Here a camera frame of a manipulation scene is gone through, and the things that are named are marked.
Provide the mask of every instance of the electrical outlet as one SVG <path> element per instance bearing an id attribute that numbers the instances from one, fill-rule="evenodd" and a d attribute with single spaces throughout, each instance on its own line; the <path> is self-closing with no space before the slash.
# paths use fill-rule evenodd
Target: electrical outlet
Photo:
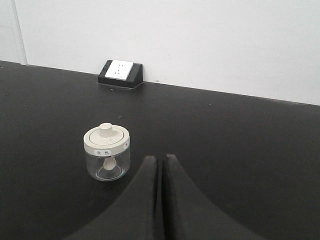
<path id="1" fill-rule="evenodd" d="M 127 77 L 133 67 L 131 61 L 112 60 L 108 70 L 105 73 L 106 78 L 127 80 Z"/>

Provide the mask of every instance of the glass jar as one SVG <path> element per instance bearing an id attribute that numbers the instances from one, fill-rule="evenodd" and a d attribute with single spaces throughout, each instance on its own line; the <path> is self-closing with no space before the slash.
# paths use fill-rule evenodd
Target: glass jar
<path id="1" fill-rule="evenodd" d="M 130 136 L 122 126 L 102 123 L 83 137 L 86 168 L 99 181 L 121 178 L 130 166 Z"/>

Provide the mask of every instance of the black table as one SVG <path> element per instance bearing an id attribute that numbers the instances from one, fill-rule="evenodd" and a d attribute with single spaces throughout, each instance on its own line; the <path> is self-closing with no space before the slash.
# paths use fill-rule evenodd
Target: black table
<path id="1" fill-rule="evenodd" d="M 256 233 L 320 239 L 320 106 L 148 82 L 122 90 L 87 73 L 0 66 L 0 239 L 64 238 L 121 194 L 144 156 L 166 153 Z M 131 137 L 131 167 L 108 183 L 88 175 L 83 150 L 85 132 L 103 122 Z"/>

